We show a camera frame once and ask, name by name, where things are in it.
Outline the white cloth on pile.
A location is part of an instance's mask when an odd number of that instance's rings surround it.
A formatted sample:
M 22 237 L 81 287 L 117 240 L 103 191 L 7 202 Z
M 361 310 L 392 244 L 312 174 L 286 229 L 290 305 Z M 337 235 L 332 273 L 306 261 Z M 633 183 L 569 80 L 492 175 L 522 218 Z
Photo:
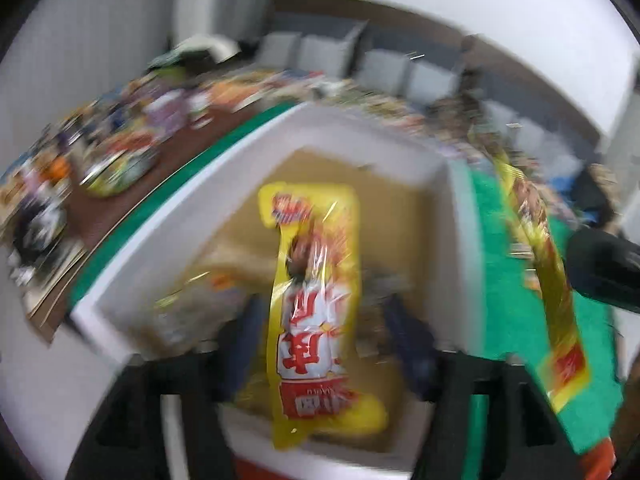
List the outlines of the white cloth on pile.
M 174 51 L 179 54 L 207 53 L 215 63 L 222 63 L 238 55 L 241 48 L 226 36 L 198 34 L 179 42 Z

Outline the large yellow snack bag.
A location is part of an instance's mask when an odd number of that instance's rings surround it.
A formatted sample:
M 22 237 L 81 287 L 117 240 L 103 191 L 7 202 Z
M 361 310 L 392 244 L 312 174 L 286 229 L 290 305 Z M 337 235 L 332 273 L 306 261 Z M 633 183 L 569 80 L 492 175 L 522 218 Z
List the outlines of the large yellow snack bag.
M 527 245 L 533 255 L 550 344 L 539 374 L 552 408 L 559 412 L 591 379 L 573 294 L 538 188 L 510 164 L 501 146 L 492 144 L 486 153 L 495 168 L 511 233 L 518 242 Z

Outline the white cardboard box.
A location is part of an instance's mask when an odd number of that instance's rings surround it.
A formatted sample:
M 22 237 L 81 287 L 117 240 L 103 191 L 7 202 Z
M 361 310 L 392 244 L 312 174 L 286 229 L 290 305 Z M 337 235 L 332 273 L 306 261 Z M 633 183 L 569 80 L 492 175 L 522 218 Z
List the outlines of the white cardboard box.
M 464 162 L 336 107 L 279 105 L 134 208 L 70 315 L 113 362 L 160 365 L 255 297 L 217 413 L 233 453 L 296 479 L 405 479 L 432 411 L 357 335 L 399 295 L 438 341 L 480 351 L 483 281 Z

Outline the gold clear snack bag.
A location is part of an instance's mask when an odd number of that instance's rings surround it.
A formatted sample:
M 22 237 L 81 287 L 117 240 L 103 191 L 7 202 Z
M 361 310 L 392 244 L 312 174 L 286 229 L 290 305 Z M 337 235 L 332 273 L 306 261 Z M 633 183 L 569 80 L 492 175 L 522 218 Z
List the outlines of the gold clear snack bag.
M 276 260 L 221 246 L 198 260 L 152 307 L 152 330 L 162 352 L 181 354 L 212 339 L 236 318 L 250 296 L 265 295 Z

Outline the yellow red snack bag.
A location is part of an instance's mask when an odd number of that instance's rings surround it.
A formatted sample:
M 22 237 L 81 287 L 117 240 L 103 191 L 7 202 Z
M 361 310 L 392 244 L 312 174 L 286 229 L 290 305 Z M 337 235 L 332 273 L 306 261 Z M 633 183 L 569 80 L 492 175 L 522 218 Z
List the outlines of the yellow red snack bag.
M 358 198 L 341 184 L 271 182 L 258 192 L 262 224 L 280 233 L 266 342 L 272 443 L 314 434 L 368 436 L 386 408 L 350 383 L 345 362 L 361 299 Z

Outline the floral bedsheet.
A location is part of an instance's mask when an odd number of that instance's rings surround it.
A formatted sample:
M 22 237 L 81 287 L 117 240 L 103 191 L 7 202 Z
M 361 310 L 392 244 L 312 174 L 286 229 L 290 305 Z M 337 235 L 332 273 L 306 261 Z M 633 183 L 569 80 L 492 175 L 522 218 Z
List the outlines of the floral bedsheet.
M 149 73 L 115 91 L 119 102 L 144 110 L 160 100 L 176 100 L 189 112 L 237 112 L 259 103 L 318 103 L 360 114 L 375 122 L 433 142 L 448 156 L 477 162 L 483 157 L 508 159 L 504 142 L 488 113 L 468 94 L 444 96 L 424 110 L 351 79 L 331 79 L 322 73 L 294 74 L 289 70 L 256 68 L 235 75 L 173 81 L 165 73 Z

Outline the black bag with scarf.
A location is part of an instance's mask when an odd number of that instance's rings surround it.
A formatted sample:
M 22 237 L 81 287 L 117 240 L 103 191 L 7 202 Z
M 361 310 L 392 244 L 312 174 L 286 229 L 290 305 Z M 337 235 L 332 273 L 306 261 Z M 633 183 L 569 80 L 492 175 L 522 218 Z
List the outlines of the black bag with scarf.
M 588 226 L 613 232 L 620 216 L 620 189 L 607 166 L 592 162 L 570 187 L 570 199 Z

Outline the brown headboard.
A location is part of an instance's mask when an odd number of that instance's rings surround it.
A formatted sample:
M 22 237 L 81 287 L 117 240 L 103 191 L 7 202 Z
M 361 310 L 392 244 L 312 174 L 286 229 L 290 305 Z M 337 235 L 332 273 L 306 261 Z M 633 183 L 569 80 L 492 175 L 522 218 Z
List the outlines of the brown headboard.
M 468 35 L 421 13 L 369 0 L 270 0 L 275 18 L 340 18 L 368 24 L 368 41 L 378 49 L 416 52 L 439 68 L 466 61 L 480 71 L 486 96 L 522 116 L 557 126 L 594 148 L 601 133 L 552 84 L 513 55 L 477 35 Z

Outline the grey pillow far left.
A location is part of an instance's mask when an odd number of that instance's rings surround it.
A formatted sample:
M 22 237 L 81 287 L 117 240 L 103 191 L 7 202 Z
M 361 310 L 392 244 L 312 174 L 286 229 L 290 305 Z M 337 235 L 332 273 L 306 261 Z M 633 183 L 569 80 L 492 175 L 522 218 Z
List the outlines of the grey pillow far left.
M 300 40 L 302 40 L 302 35 L 299 32 L 270 32 L 260 44 L 256 63 L 274 70 L 292 68 L 299 50 Z

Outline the grey pillow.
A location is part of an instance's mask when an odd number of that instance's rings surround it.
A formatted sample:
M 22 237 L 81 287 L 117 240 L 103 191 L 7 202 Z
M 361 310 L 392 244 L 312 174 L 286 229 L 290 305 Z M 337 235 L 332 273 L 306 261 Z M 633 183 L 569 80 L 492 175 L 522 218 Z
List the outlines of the grey pillow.
M 299 50 L 300 40 L 302 40 L 302 35 L 299 32 L 270 32 L 260 44 L 256 63 L 274 70 L 292 68 Z
M 371 91 L 397 96 L 416 105 L 431 105 L 450 95 L 457 75 L 427 62 L 423 54 L 373 49 L 363 55 L 355 80 Z
M 300 40 L 296 65 L 303 72 L 318 72 L 334 79 L 346 78 L 366 22 L 356 22 L 341 37 L 306 35 Z

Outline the green bedspread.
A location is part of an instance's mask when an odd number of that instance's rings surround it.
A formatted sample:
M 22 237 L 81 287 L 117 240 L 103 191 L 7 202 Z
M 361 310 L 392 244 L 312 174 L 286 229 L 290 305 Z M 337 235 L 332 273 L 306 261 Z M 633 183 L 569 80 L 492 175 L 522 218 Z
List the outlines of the green bedspread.
M 127 212 L 80 271 L 70 318 L 107 359 L 152 356 L 150 305 L 216 237 L 273 257 L 260 222 L 266 182 L 345 183 L 357 193 L 366 263 L 412 281 L 418 309 L 447 344 L 539 365 L 544 308 L 511 258 L 496 182 L 427 140 L 339 108 L 271 107 L 191 157 Z

